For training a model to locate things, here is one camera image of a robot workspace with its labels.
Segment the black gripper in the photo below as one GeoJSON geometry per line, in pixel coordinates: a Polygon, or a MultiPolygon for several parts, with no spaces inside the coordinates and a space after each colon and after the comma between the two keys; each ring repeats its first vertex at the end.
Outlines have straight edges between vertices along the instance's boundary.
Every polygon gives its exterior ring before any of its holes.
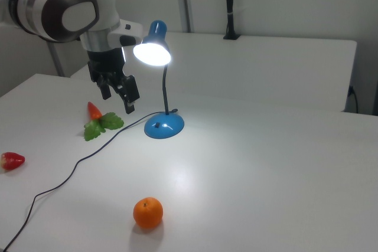
{"type": "Polygon", "coordinates": [[[111,97],[109,87],[113,87],[123,100],[126,114],[132,113],[135,110],[133,104],[140,95],[134,76],[126,76],[123,72],[125,65],[123,48],[88,51],[87,55],[90,78],[100,89],[103,100],[111,97]]]}

